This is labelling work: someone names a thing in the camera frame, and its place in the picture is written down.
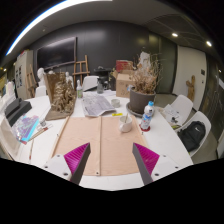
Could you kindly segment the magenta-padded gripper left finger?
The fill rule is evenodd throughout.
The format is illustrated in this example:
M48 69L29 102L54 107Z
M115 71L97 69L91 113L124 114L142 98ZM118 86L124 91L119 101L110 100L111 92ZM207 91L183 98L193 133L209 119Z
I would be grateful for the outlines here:
M43 169L78 185L90 152L90 144L85 143L65 155L56 154L43 166Z

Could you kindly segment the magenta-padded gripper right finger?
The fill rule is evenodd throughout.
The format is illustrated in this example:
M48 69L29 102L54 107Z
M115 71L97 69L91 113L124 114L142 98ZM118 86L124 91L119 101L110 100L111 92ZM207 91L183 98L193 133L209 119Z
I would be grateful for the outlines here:
M144 185L148 185L181 169L167 155L159 155L137 143L133 144L132 153Z

